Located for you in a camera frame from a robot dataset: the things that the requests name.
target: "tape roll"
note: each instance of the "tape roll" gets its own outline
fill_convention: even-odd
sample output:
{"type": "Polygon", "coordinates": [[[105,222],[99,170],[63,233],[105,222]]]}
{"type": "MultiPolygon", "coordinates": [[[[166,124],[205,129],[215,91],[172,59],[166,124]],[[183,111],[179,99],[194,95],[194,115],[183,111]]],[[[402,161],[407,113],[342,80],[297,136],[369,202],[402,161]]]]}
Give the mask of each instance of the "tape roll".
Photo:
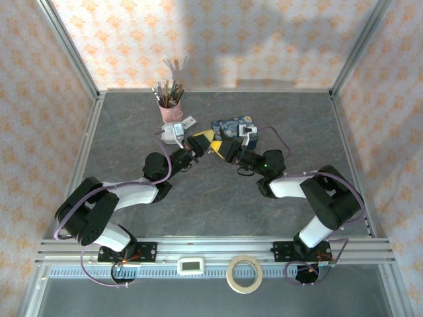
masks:
{"type": "Polygon", "coordinates": [[[236,256],[234,257],[227,266],[226,270],[226,280],[229,286],[235,291],[240,294],[250,294],[258,289],[260,284],[263,280],[263,270],[259,262],[254,259],[252,256],[236,256]],[[235,282],[233,278],[233,269],[237,264],[240,262],[247,262],[248,264],[251,264],[251,266],[254,268],[256,272],[256,279],[250,286],[240,286],[237,282],[235,282]]]}

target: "floral wallpaper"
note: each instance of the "floral wallpaper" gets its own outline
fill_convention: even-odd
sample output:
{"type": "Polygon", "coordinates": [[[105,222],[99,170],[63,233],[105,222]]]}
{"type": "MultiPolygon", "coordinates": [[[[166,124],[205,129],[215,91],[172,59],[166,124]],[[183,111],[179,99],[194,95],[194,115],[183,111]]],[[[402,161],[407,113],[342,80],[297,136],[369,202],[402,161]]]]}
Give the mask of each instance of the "floral wallpaper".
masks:
{"type": "Polygon", "coordinates": [[[0,20],[0,315],[16,316],[92,101],[36,1],[3,1],[0,20]]]}
{"type": "Polygon", "coordinates": [[[97,87],[330,88],[377,0],[53,0],[97,87]]]}
{"type": "Polygon", "coordinates": [[[394,0],[338,103],[415,316],[423,316],[422,20],[420,0],[394,0]]]}

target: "marble-patterned surface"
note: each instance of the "marble-patterned surface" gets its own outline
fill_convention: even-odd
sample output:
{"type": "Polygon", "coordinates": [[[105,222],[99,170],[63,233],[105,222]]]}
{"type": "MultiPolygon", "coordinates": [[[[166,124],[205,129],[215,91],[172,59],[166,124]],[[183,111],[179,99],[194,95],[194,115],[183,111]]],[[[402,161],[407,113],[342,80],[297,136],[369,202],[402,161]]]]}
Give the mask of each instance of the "marble-patterned surface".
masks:
{"type": "MultiPolygon", "coordinates": [[[[258,127],[273,125],[292,149],[287,172],[315,170],[332,164],[351,180],[327,94],[259,92],[186,92],[184,115],[198,123],[196,133],[211,122],[235,116],[252,116],[258,127]]],[[[142,176],[144,159],[160,151],[153,133],[162,125],[152,93],[106,94],[85,176],[119,182],[142,176]]],[[[169,152],[176,146],[167,146],[169,152]]],[[[286,150],[272,131],[259,133],[258,153],[286,150]]],[[[305,199],[262,197],[256,181],[244,178],[237,167],[206,154],[191,170],[171,179],[174,186],[159,203],[136,205],[114,213],[112,220],[136,236],[143,235],[280,235],[293,236],[312,218],[305,199]]],[[[366,235],[364,223],[346,227],[342,234],[366,235]]]]}

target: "pink cup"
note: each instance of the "pink cup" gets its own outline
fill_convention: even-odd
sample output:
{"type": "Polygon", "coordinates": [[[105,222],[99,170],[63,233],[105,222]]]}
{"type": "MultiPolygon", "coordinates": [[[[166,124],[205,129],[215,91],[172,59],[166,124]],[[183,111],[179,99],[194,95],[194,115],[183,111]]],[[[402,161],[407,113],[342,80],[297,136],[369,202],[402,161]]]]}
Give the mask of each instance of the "pink cup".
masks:
{"type": "Polygon", "coordinates": [[[157,101],[157,105],[160,109],[161,117],[163,119],[163,122],[169,123],[169,122],[181,122],[182,117],[184,115],[184,112],[180,109],[180,102],[173,107],[173,108],[164,108],[159,105],[159,102],[157,101]]]}

